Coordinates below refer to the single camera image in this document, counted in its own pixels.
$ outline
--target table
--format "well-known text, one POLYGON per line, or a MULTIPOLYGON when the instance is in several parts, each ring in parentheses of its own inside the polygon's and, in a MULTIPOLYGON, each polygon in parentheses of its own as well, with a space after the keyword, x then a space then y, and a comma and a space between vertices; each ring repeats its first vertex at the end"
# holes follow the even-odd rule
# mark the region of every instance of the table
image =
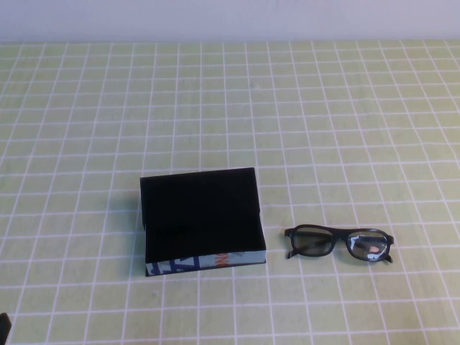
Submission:
POLYGON ((460 41, 0 45, 0 91, 11 344, 460 341, 460 41), (251 166, 267 264, 146 278, 139 177, 251 166))

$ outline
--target grout line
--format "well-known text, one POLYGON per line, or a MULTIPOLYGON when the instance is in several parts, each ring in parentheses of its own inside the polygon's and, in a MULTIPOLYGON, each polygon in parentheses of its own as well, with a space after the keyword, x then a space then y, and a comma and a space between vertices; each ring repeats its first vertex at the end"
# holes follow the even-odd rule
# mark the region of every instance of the grout line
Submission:
MULTIPOLYGON (((361 51, 360 51, 359 49, 358 49, 358 51, 359 51, 359 54, 360 54, 361 58, 364 60, 364 58, 362 57, 361 51)), ((374 96, 377 97, 377 95, 376 95, 376 93, 375 93, 373 87, 372 87, 372 92, 373 92, 374 96)), ((383 113, 383 111, 382 111, 380 105, 378 105, 378 107, 379 107, 379 110, 380 110, 381 114, 383 115, 384 113, 383 113)), ((386 122, 384 116, 383 116, 383 121, 384 121, 384 123, 385 123, 385 126, 387 126, 387 122, 386 122)), ((372 173, 374 174, 374 178, 377 179, 377 176, 376 176, 375 171, 374 171, 374 167, 372 167, 372 173)), ((379 191, 380 198, 383 200, 383 194, 382 194, 382 191, 381 191, 380 187, 377 186, 377 189, 378 189, 378 191, 379 191)), ((385 210, 385 215, 386 215, 387 219, 390 219, 389 212, 388 212, 387 207, 386 207, 385 205, 384 205, 384 210, 385 210)), ((402 270, 405 272, 405 271, 406 271, 406 268, 405 268, 405 263, 404 263, 404 260, 403 260, 403 256, 401 255, 401 252, 400 252, 399 248, 397 248, 397 246, 395 246, 395 247, 396 247, 396 250, 397 250, 397 252, 398 252, 398 257, 401 258, 402 270)), ((410 284, 410 280, 409 280, 409 277, 408 277, 407 273, 405 274, 405 278, 406 278, 406 281, 407 281, 407 283, 408 283, 410 295, 412 296, 412 298, 415 298, 415 294, 414 294, 414 292, 413 292, 412 285, 410 284)), ((417 317, 418 317, 418 322, 419 322, 420 327, 421 327, 421 326, 422 326, 422 318, 421 318, 421 316, 420 316, 420 311, 418 310, 417 303, 414 303, 413 305, 414 305, 414 307, 415 307, 415 311, 416 311, 417 317)), ((425 330, 423 330, 423 338, 425 339, 425 342, 426 342, 427 345, 428 345, 429 342, 428 342, 428 337, 427 337, 427 335, 426 335, 425 330)))
MULTIPOLYGON (((244 57, 246 59, 246 72, 247 72, 247 87, 251 88, 251 80, 249 78, 249 65, 248 65, 248 59, 247 59, 247 43, 244 43, 244 57)), ((254 113, 252 111, 252 95, 249 93, 249 105, 250 105, 250 114, 251 114, 251 125, 252 125, 252 139, 254 142, 254 147, 256 147, 256 135, 255 135, 255 126, 254 126, 254 113)), ((255 173, 256 173, 256 182, 257 182, 257 193, 260 195, 260 188, 258 185, 258 182, 260 181, 260 176, 259 176, 259 161, 257 159, 257 155, 255 155, 255 173)), ((263 219, 263 210, 260 208, 260 217, 263 219)), ((262 226, 262 230, 264 232, 264 236, 266 234, 266 231, 264 227, 262 226)), ((268 262, 265 264, 265 272, 267 273, 267 293, 268 293, 268 301, 269 301, 269 308, 270 308, 270 325, 272 329, 272 342, 274 345, 276 345, 276 338, 275 338, 275 321, 273 318, 273 307, 272 307, 272 291, 270 288, 270 272, 268 270, 268 262)))
MULTIPOLYGON (((343 72, 343 71, 344 71, 344 68, 343 68, 343 66, 342 66, 342 64, 341 64, 340 59, 339 59, 339 65, 340 65, 341 71, 343 72)), ((353 107, 354 113, 356 113, 356 109, 355 109, 355 107, 354 107, 354 104, 352 104, 352 107, 353 107)), ((371 157, 370 157, 370 154, 369 154, 369 150, 367 149, 367 145, 366 145, 366 142, 365 142, 365 140, 364 140, 364 135, 363 135, 362 132, 361 132, 361 136, 362 136, 362 139, 363 139, 364 148, 365 148, 365 150, 366 150, 367 156, 368 156, 369 160, 371 160, 371 157)), ((350 199, 353 200, 353 198, 352 198, 352 195, 353 195, 353 194, 351 193, 350 184, 349 184, 349 181, 348 181, 348 179, 347 179, 347 177, 346 177, 346 171, 345 171, 345 167, 343 166, 343 161, 341 161, 341 163, 342 163, 342 169, 343 169, 343 171, 344 171, 344 176, 345 176, 345 182, 346 182, 347 190, 348 190, 348 193, 349 193, 349 195, 350 195, 350 199)), ((373 175, 374 175, 374 179, 377 181, 378 179, 377 179, 377 176, 375 175, 374 167, 373 167, 372 164, 371 164, 371 168, 372 168, 372 172, 373 172, 373 175)), ((380 198, 381 198, 381 201, 383 202, 384 198, 382 197, 382 194, 380 194, 380 198)), ((355 219, 355 221, 356 221, 357 227, 360 228, 361 226, 359 225, 359 217, 358 217, 358 215, 357 215, 355 203, 353 203, 353 201, 352 201, 351 204, 352 204, 352 208, 353 208, 353 212, 354 212, 354 219, 355 219)), ((372 271, 372 268, 371 268, 371 263, 368 262, 368 263, 367 263, 367 266, 368 266, 369 275, 370 275, 371 281, 372 281, 372 287, 374 288, 375 297, 376 297, 376 299, 377 299, 377 305, 378 305, 378 307, 379 307, 379 314, 380 314, 380 318, 382 319, 383 329, 384 329, 384 331, 385 331, 385 338, 386 338, 386 340, 387 340, 387 344, 390 345, 390 344, 391 344, 391 341, 390 341, 390 337, 388 336, 387 323, 386 323, 386 321, 385 321, 385 316, 384 316, 384 314, 383 314, 382 304, 381 304, 381 302, 380 302, 379 293, 378 293, 378 291, 377 291, 377 286, 376 286, 374 274, 373 274, 373 271, 372 271)))
MULTIPOLYGON (((46 48, 46 43, 42 46, 39 61, 41 61, 41 59, 43 57, 43 53, 45 52, 45 48, 46 48)), ((35 68, 34 73, 33 73, 34 77, 36 76, 37 71, 38 71, 38 68, 35 68)), ((27 90, 26 90, 24 98, 27 97, 27 95, 29 93, 29 90, 30 90, 30 84, 27 86, 27 90)), ((20 115, 22 114, 22 107, 24 105, 24 102, 25 101, 23 101, 22 104, 21 104, 21 109, 19 110, 17 118, 19 118, 20 115)), ((21 179, 21 185, 19 186, 19 191, 18 191, 18 193, 16 195, 13 209, 11 210, 11 217, 10 217, 10 219, 8 221, 8 225, 6 226, 5 239, 8 238, 9 231, 11 229, 13 215, 16 213, 17 205, 19 203, 19 197, 20 197, 22 189, 24 187, 24 182, 25 182, 25 179, 26 179, 26 176, 27 176, 27 171, 28 171, 28 169, 30 167, 31 161, 32 161, 32 155, 30 155, 28 157, 28 159, 27 159, 27 165, 26 165, 26 169, 24 171, 24 175, 22 176, 22 179, 21 179)), ((36 237, 34 239, 34 244, 33 244, 33 247, 32 247, 32 253, 30 254, 29 261, 27 263, 27 270, 26 270, 26 273, 24 275, 24 280, 23 280, 23 283, 22 283, 22 286, 21 286, 21 293, 19 294, 19 299, 18 299, 17 307, 16 307, 16 313, 18 313, 19 309, 21 308, 22 298, 24 297, 24 291, 26 289, 27 280, 29 279, 30 267, 32 266, 32 258, 33 258, 34 254, 35 254, 35 249, 37 248, 37 243, 38 243, 38 239, 39 239, 39 236, 40 236, 40 230, 41 230, 41 228, 38 229, 37 235, 36 235, 36 237)), ((6 243, 6 240, 3 240, 1 245, 0 245, 0 255, 3 254, 3 249, 4 249, 4 244, 5 243, 6 243)), ((10 330, 11 331, 11 337, 13 337, 15 335, 16 324, 17 323, 13 322, 13 325, 12 325, 11 330, 10 330)))
MULTIPOLYGON (((128 84, 129 84, 129 80, 131 78, 131 72, 132 72, 132 62, 133 62, 133 59, 134 59, 134 44, 132 46, 132 56, 131 56, 131 68, 129 69, 129 76, 128 76, 128 84)), ((123 107, 123 111, 122 111, 122 119, 124 118, 124 115, 125 115, 125 112, 126 112, 126 109, 125 109, 125 106, 127 104, 127 99, 128 99, 128 93, 129 93, 129 86, 128 86, 128 89, 126 90, 126 95, 125 95, 125 98, 124 98, 124 107, 123 107)), ((115 176, 115 166, 116 166, 116 161, 117 161, 117 152, 119 151, 119 148, 120 148, 120 137, 121 137, 121 130, 122 130, 122 126, 120 126, 120 129, 119 129, 119 138, 118 138, 118 141, 116 143, 116 151, 115 151, 115 160, 114 160, 114 163, 113 163, 113 168, 112 168, 112 176, 111 176, 111 182, 110 182, 110 188, 112 189, 113 185, 114 185, 114 176, 115 176)), ((96 268, 94 270, 94 275, 93 275, 93 285, 91 287, 91 295, 90 295, 90 300, 89 300, 89 311, 92 309, 93 307, 93 298, 94 298, 94 289, 95 289, 95 284, 94 282, 97 281, 97 277, 98 277, 98 270, 99 270, 99 262, 100 262, 100 257, 101 257, 101 254, 102 254, 102 248, 103 248, 103 245, 104 245, 104 234, 106 233, 106 226, 107 226, 107 218, 108 218, 108 210, 110 208, 110 202, 111 202, 111 190, 109 191, 109 196, 107 198, 107 205, 106 205, 106 214, 104 216, 104 219, 103 219, 103 226, 102 226, 102 235, 101 235, 101 243, 99 244, 99 249, 98 249, 98 259, 96 260, 96 268)), ((90 324, 90 316, 88 315, 87 319, 86 319, 86 325, 85 325, 85 335, 83 337, 83 343, 86 344, 87 342, 87 338, 88 338, 88 332, 89 332, 89 324, 90 324)))
MULTIPOLYGON (((154 62, 153 62, 153 70, 155 70, 155 63, 156 63, 156 52, 157 52, 157 44, 155 43, 155 54, 154 54, 154 62)), ((150 84, 151 90, 154 88, 154 78, 153 78, 153 73, 152 73, 152 83, 150 84)), ((150 103, 152 103, 152 95, 153 93, 150 94, 150 103)), ((150 121, 147 122, 147 129, 146 129, 146 134, 145 134, 145 143, 144 143, 144 154, 142 157, 142 173, 141 177, 144 177, 144 168, 145 168, 145 153, 147 152, 147 143, 149 139, 149 127, 150 127, 150 121)), ((132 252, 131 252, 131 262, 129 264, 129 281, 128 281, 128 288, 126 289, 126 302, 124 305, 124 316, 123 316, 123 329, 121 330, 121 340, 122 344, 124 344, 124 339, 126 338, 126 327, 127 327, 127 316, 128 316, 128 310, 129 310, 129 296, 131 292, 131 285, 132 285, 132 275, 133 275, 133 266, 135 263, 134 258, 136 257, 136 243, 137 243, 137 229, 139 228, 139 218, 142 214, 142 200, 139 196, 139 201, 137 203, 137 215, 136 215, 136 222, 134 225, 134 231, 132 233, 134 234, 134 241, 132 245, 132 252)))
MULTIPOLYGON (((63 62, 64 62, 64 58, 65 58, 65 54, 67 52, 67 49, 68 49, 68 44, 65 45, 65 48, 64 48, 64 53, 63 53, 63 58, 61 59, 61 62, 60 62, 60 68, 62 67, 63 65, 63 62)), ((85 63, 86 61, 88 60, 88 53, 89 53, 89 46, 88 46, 88 49, 87 49, 87 52, 86 52, 86 56, 85 56, 85 63)), ((54 93, 55 91, 55 87, 56 87, 56 84, 57 84, 57 79, 55 80, 55 83, 53 85, 53 89, 51 91, 51 95, 54 93)), ((75 93, 74 97, 73 97, 73 103, 75 104, 75 100, 77 99, 78 97, 78 93, 75 93)), ((50 101, 51 101, 51 98, 52 96, 50 96, 50 99, 48 100, 48 106, 50 105, 50 101)), ((65 134, 64 134, 64 138, 67 137, 68 135, 68 130, 69 130, 69 126, 70 126, 70 118, 69 118, 69 121, 66 125, 66 128, 65 128, 65 134)), ((43 208, 44 210, 47 209, 47 205, 49 203, 49 200, 50 200, 50 197, 52 195, 51 193, 51 190, 52 190, 52 187, 54 185, 54 182, 55 182, 55 177, 56 177, 56 171, 57 171, 57 166, 58 166, 58 162, 61 160, 62 156, 63 156, 63 150, 64 150, 64 146, 65 146, 65 139, 62 141, 61 145, 60 145, 60 150, 59 150, 59 155, 58 155, 58 158, 57 158, 57 162, 56 162, 56 166, 55 166, 55 169, 54 169, 54 172, 52 174, 52 179, 51 179, 51 183, 50 183, 50 187, 48 188, 48 193, 47 193, 47 200, 45 202, 45 207, 43 208)), ((74 208, 74 213, 76 213, 77 211, 77 207, 78 207, 78 200, 75 202, 75 208, 74 208)), ((41 229, 43 227, 43 220, 45 218, 45 213, 42 214, 42 216, 40 217, 40 225, 38 226, 38 229, 39 229, 39 232, 38 232, 38 236, 42 237, 42 234, 41 234, 41 229)), ((53 302, 52 302, 52 311, 51 311, 51 316, 50 316, 50 322, 48 323, 48 329, 47 329, 47 335, 46 335, 46 342, 48 342, 50 340, 50 336, 51 336, 51 331, 52 331, 52 325, 53 325, 53 321, 54 321, 54 316, 55 316, 55 310, 56 310, 56 303, 58 302, 58 297, 59 297, 59 292, 60 292, 60 286, 59 284, 62 282, 62 278, 63 278, 63 274, 64 274, 64 269, 65 269, 65 258, 67 257, 67 254, 68 254, 68 248, 69 248, 69 243, 70 243, 70 235, 72 234, 72 225, 70 225, 70 233, 68 235, 68 240, 67 240, 67 243, 65 245, 65 251, 64 251, 64 259, 61 260, 62 261, 62 264, 61 264, 61 268, 60 268, 60 275, 59 275, 59 280, 58 280, 58 284, 57 284, 57 288, 56 288, 56 292, 55 292, 55 297, 53 299, 53 302)))
MULTIPOLYGON (((292 62, 294 63, 294 55, 293 55, 293 48, 292 48, 292 44, 289 42, 289 50, 290 50, 290 57, 292 59, 292 62)), ((296 82, 296 85, 298 87, 298 77, 297 77, 297 74, 295 72, 295 68, 294 68, 294 76, 295 76, 295 82, 296 82)), ((298 96, 299 96, 299 99, 301 98, 301 95, 300 95, 300 90, 298 89, 297 90, 298 92, 298 96)), ((308 128, 307 128, 307 125, 306 125, 306 122, 305 122, 305 117, 303 116, 303 124, 304 124, 304 132, 307 136, 307 143, 308 143, 308 146, 310 147, 310 155, 313 159, 313 151, 311 149, 311 146, 310 146, 310 137, 308 135, 308 128)), ((286 174, 286 183, 288 185, 290 185, 290 181, 289 181, 289 174, 288 174, 288 169, 287 169, 287 166, 286 166, 286 160, 285 160, 285 174, 286 174)), ((315 175, 315 179, 316 179, 316 170, 315 168, 313 168, 314 170, 314 175, 315 175)), ((291 217, 293 218, 293 223, 295 225, 295 214, 294 214, 294 208, 293 208, 293 200, 292 200, 292 195, 291 195, 291 192, 290 192, 290 188, 288 188, 288 192, 289 192, 289 201, 290 201, 290 213, 291 213, 291 217)), ((311 315, 310 315, 310 308, 308 307, 308 294, 307 294, 307 290, 306 290, 306 287, 305 287, 305 275, 303 274, 303 267, 302 267, 302 262, 300 261, 300 258, 298 258, 298 263, 299 263, 299 272, 300 272, 300 276, 301 276, 301 280, 302 280, 302 289, 303 289, 303 298, 305 299, 305 311, 306 311, 306 315, 307 315, 307 324, 308 324, 308 330, 311 332, 310 334, 310 342, 311 342, 311 345, 314 345, 314 338, 313 338, 313 326, 312 326, 312 322, 311 322, 311 315)))
MULTIPOLYGON (((318 71, 320 70, 319 69, 319 65, 318 65, 318 59, 316 58, 316 53, 315 53, 315 50, 313 49, 313 54, 315 56, 315 61, 316 61, 316 68, 318 69, 318 71)), ((321 84, 321 89, 323 90, 323 95, 324 97, 326 97, 326 91, 323 87, 323 81, 320 79, 320 84, 321 84)), ((327 108, 327 112, 328 112, 328 117, 329 117, 329 121, 331 122, 331 126, 332 128, 334 128, 334 123, 332 122, 332 118, 331 118, 331 110, 329 108, 329 105, 326 103, 326 108, 327 108)), ((337 137, 336 137, 336 134, 334 133, 334 138, 336 140, 336 143, 337 142, 337 137)), ((345 173, 345 169, 343 168, 343 162, 342 162, 342 159, 341 159, 341 155, 339 155, 340 157, 340 161, 341 161, 341 164, 342 164, 342 170, 344 171, 345 173)), ((324 225, 325 226, 328 226, 327 224, 327 219, 326 219, 326 214, 324 213, 323 211, 323 219, 324 219, 324 225)), ((334 268, 334 271, 335 273, 337 274, 338 273, 338 270, 337 270, 337 264, 336 264, 336 256, 332 256, 332 264, 333 264, 333 268, 334 268)), ((342 292, 342 289, 341 289, 341 285, 340 285, 340 279, 339 279, 339 276, 337 275, 336 276, 336 280, 337 280, 337 286, 339 287, 339 295, 340 295, 340 301, 341 301, 341 307, 342 307, 342 313, 344 314, 344 320, 345 320, 345 327, 346 327, 346 332, 347 332, 347 335, 348 335, 348 340, 349 340, 349 343, 350 344, 353 344, 352 340, 351 340, 351 334, 350 334, 350 326, 349 326, 349 322, 348 322, 348 319, 346 317, 346 310, 345 310, 345 305, 344 305, 344 294, 342 292)))
MULTIPOLYGON (((223 57, 222 57, 222 61, 223 61, 223 64, 225 65, 225 44, 223 43, 222 44, 222 52, 223 52, 223 57)), ((228 120, 228 113, 227 113, 227 93, 226 93, 226 84, 227 84, 227 81, 226 81, 226 73, 225 73, 225 69, 224 69, 224 103, 225 103, 225 107, 224 107, 224 111, 225 111, 225 128, 226 128, 226 154, 227 154, 227 168, 230 167, 230 146, 229 146, 229 120, 228 120)), ((234 323, 234 329, 233 329, 233 332, 235 334, 235 337, 234 337, 234 345, 238 345, 238 325, 236 323, 236 284, 235 284, 235 267, 232 267, 231 268, 231 292, 233 294, 233 323, 234 323)))
MULTIPOLYGON (((414 67, 413 67, 413 64, 412 64, 412 62, 410 61, 407 52, 405 51, 404 48, 403 48, 403 50, 404 50, 406 56, 408 57, 408 61, 409 61, 409 63, 410 63, 410 66, 411 66, 412 69, 413 69, 413 68, 414 68, 414 67)), ((417 78, 417 81, 419 82, 420 87, 421 87, 422 84, 421 84, 420 79, 418 78, 417 75, 416 75, 416 78, 417 78)), ((420 135, 419 135, 417 129, 416 129, 415 126, 413 125, 412 119, 409 118, 409 121, 410 121, 410 123, 411 123, 411 125, 412 125, 412 127, 413 127, 413 129, 414 129, 415 135, 417 136, 419 142, 422 143, 423 141, 422 141, 422 139, 420 138, 420 135)), ((448 146, 450 147, 451 151, 452 151, 453 154, 454 154, 454 157, 456 158, 455 150, 454 150, 454 149, 452 148, 452 146, 449 144, 449 141, 447 140, 447 137, 446 137, 446 135, 444 134, 444 132, 443 132, 442 129, 441 129, 441 131, 442 131, 442 133, 443 133, 444 139, 445 139, 446 142, 448 143, 448 146)), ((422 150, 423 150, 424 155, 425 155, 425 156, 427 157, 427 159, 428 159, 428 154, 426 153, 425 147, 424 147, 423 145, 422 145, 422 150)), ((431 167, 431 162, 429 162, 429 161, 428 161, 428 166, 429 166, 429 168, 430 168, 431 173, 432 173, 433 176, 434 176, 434 170, 433 170, 433 168, 431 167)), ((406 174, 405 174, 404 171, 402 172, 402 174, 403 174, 404 178, 407 180, 406 174)), ((442 188, 441 188, 441 186, 439 185, 439 182, 438 182, 437 179, 435 179, 435 182, 436 182, 436 185, 437 185, 437 187, 438 187, 438 189, 439 189, 439 193, 442 195, 442 201, 444 202, 444 205, 445 205, 445 207, 446 207, 447 213, 448 213, 450 219, 452 220, 452 224, 453 224, 453 226, 454 226, 454 228, 455 228, 457 237, 460 239, 459 229, 458 229, 457 225, 454 223, 454 217, 452 216, 452 212, 451 212, 451 209, 449 208, 449 204, 447 204, 446 198, 444 197, 442 188)), ((410 189, 409 189, 409 193, 410 193, 410 196, 411 196, 411 198, 412 198, 412 201, 415 201, 414 195, 413 195, 413 193, 412 193, 412 191, 411 191, 410 189)), ((416 213, 417 213, 417 215, 418 215, 418 218, 419 218, 420 220, 422 220, 422 217, 421 217, 421 214, 420 214, 420 211, 418 210, 418 208, 415 208, 415 211, 416 211, 416 213)), ((442 283, 443 283, 444 290, 446 291, 447 296, 450 296, 450 295, 449 295, 449 289, 447 288, 446 281, 444 280, 444 277, 443 277, 443 275, 442 275, 442 273, 441 273, 441 269, 440 269, 440 267, 439 267, 438 259, 437 259, 436 255, 435 255, 434 251, 433 251, 433 247, 431 246, 431 241, 430 241, 430 238, 429 238, 429 236, 428 236, 428 232, 426 231, 426 227, 425 227, 424 224, 422 224, 422 229, 423 229, 423 231, 425 232, 425 236, 426 236, 426 238, 427 238, 427 240, 428 240, 428 245, 430 246, 430 252, 431 252, 431 255, 433 256, 433 260, 434 260, 434 262, 435 262, 436 268, 437 268, 438 271, 439 271, 439 276, 440 276, 441 281, 442 281, 442 283)), ((456 324, 457 324, 457 326, 460 326, 459 317, 458 317, 458 315, 457 315, 457 312, 456 312, 456 309, 455 309, 455 307, 454 307, 454 304, 452 303, 452 300, 450 300, 450 305, 451 305, 452 313, 454 314, 454 317, 455 317, 456 324)))

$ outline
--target black box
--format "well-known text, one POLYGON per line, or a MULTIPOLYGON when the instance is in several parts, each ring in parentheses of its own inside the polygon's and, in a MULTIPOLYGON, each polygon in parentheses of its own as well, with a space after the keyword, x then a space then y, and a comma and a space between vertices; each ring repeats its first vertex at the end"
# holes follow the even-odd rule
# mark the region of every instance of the black box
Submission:
POLYGON ((141 178, 146 276, 265 262, 254 168, 141 178))

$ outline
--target box base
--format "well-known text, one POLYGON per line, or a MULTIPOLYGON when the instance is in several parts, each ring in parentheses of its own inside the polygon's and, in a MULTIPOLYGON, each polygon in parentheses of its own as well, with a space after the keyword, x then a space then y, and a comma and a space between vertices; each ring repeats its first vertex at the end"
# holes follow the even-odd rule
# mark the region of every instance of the box base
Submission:
POLYGON ((234 267, 242 265, 264 264, 266 251, 234 252, 185 257, 161 262, 145 264, 145 275, 170 275, 172 273, 210 270, 213 268, 234 267))

